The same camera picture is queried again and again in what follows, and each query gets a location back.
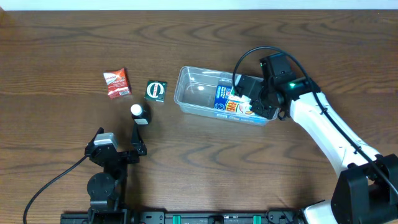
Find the wooden table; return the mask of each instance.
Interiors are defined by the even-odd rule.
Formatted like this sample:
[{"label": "wooden table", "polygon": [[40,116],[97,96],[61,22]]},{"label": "wooden table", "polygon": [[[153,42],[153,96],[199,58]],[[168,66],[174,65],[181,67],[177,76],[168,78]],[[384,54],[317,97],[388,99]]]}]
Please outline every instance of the wooden table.
[{"label": "wooden table", "polygon": [[[21,223],[44,184],[83,156],[95,131],[129,149],[129,107],[148,80],[168,83],[142,127],[148,155],[129,167],[132,208],[169,211],[300,208],[331,198],[336,175],[292,120],[265,127],[183,114],[182,66],[231,72],[247,50],[295,55],[337,113],[382,154],[398,149],[398,17],[394,11],[7,12],[0,25],[0,223]],[[249,56],[240,72],[261,75]],[[133,94],[107,97],[105,70],[126,67]],[[89,160],[51,185],[29,223],[85,211]]]}]

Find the white background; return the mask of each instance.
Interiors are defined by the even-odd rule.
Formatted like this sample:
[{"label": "white background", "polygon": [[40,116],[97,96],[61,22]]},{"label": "white background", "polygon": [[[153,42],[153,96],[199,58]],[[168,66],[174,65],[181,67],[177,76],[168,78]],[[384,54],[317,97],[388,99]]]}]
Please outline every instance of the white background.
[{"label": "white background", "polygon": [[8,10],[398,9],[398,0],[0,0]]}]

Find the bottle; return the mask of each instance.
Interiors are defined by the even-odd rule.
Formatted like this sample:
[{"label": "bottle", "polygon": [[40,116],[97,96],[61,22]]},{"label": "bottle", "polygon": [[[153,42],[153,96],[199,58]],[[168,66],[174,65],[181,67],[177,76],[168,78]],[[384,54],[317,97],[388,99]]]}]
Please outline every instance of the bottle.
[{"label": "bottle", "polygon": [[137,124],[149,124],[152,120],[148,107],[144,108],[141,105],[135,104],[131,106],[130,111],[132,113],[131,117]]}]

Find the green tape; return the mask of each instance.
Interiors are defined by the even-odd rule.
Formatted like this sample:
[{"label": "green tape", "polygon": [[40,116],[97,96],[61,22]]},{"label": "green tape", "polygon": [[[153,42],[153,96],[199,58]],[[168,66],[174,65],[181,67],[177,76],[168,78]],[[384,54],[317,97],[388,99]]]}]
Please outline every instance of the green tape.
[{"label": "green tape", "polygon": [[253,224],[261,224],[261,216],[260,215],[253,216]]},{"label": "green tape", "polygon": [[174,215],[173,216],[173,224],[181,224],[181,216]]}]

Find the clear plastic container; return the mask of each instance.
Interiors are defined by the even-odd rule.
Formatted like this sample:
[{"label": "clear plastic container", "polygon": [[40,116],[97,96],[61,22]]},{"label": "clear plastic container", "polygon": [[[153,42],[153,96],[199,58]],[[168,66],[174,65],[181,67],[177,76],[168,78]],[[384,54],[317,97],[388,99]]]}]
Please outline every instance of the clear plastic container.
[{"label": "clear plastic container", "polygon": [[232,73],[205,68],[182,67],[174,101],[185,113],[242,123],[266,125],[268,119],[214,108],[218,85],[232,86]]}]

